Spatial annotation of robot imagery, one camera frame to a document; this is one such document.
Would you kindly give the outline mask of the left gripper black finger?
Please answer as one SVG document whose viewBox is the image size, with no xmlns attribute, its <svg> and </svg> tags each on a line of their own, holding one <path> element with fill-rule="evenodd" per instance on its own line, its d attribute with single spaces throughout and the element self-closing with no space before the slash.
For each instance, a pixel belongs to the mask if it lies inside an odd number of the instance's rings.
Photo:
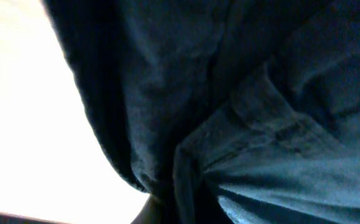
<svg viewBox="0 0 360 224">
<path fill-rule="evenodd" d="M 131 224 L 161 224 L 164 216 L 164 206 L 155 196 L 150 195 L 142 210 Z"/>
</svg>

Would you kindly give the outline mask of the navy blue shorts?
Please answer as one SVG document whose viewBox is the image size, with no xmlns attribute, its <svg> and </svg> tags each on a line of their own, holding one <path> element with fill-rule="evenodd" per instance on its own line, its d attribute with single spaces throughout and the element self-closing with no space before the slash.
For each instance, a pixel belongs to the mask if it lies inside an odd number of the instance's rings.
<svg viewBox="0 0 360 224">
<path fill-rule="evenodd" d="M 360 0 L 48 0 L 86 117 L 162 223 L 360 223 Z"/>
</svg>

